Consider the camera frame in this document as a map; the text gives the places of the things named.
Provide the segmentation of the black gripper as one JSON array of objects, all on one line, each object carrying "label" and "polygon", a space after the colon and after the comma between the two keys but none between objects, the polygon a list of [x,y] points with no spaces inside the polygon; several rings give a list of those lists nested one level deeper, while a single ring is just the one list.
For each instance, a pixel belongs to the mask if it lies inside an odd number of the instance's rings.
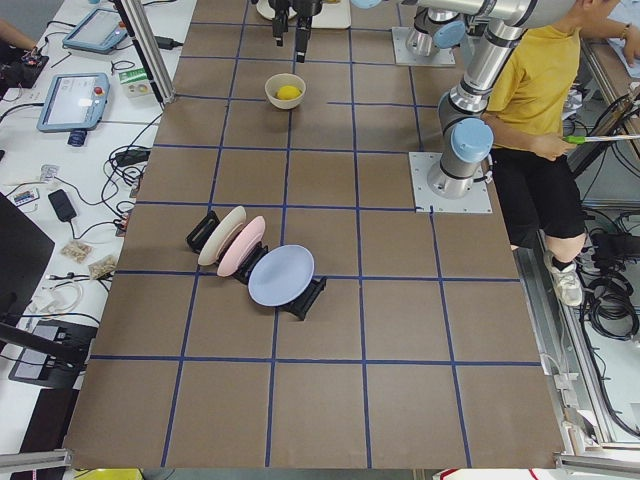
[{"label": "black gripper", "polygon": [[292,0],[292,8],[299,15],[295,31],[295,55],[298,63],[304,63],[306,60],[312,32],[312,17],[322,11],[322,5],[322,0]]},{"label": "black gripper", "polygon": [[268,5],[274,10],[272,19],[272,34],[277,46],[283,45],[283,36],[288,31],[288,12],[292,8],[290,0],[268,0]]}]

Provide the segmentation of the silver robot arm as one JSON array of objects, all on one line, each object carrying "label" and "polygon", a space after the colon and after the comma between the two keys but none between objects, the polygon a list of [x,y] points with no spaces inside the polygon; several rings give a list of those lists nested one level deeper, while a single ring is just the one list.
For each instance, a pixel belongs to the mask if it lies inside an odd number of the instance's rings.
[{"label": "silver robot arm", "polygon": [[[298,62],[306,59],[311,38],[313,18],[322,12],[324,1],[283,0],[268,1],[273,10],[272,35],[277,46],[283,45],[283,35],[288,31],[290,11],[297,15],[295,27],[295,53]],[[413,27],[405,38],[405,49],[416,56],[428,57],[443,49],[459,45],[466,31],[459,13],[433,7],[418,7]]]},{"label": "silver robot arm", "polygon": [[552,24],[570,10],[571,1],[417,1],[427,18],[423,23],[435,46],[446,48],[443,32],[462,15],[489,20],[460,83],[438,105],[444,137],[439,163],[429,170],[427,182],[437,195],[462,198],[494,141],[480,119],[495,81],[526,30]]}]

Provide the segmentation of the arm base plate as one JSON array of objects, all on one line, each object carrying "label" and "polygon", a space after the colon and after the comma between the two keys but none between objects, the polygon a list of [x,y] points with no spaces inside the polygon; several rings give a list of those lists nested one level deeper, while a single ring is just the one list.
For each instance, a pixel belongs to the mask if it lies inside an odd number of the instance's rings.
[{"label": "arm base plate", "polygon": [[414,208],[419,213],[491,214],[488,185],[480,163],[472,177],[453,179],[440,169],[439,152],[408,154]]},{"label": "arm base plate", "polygon": [[453,67],[452,48],[439,49],[432,38],[413,27],[392,28],[395,63],[404,66]]}]

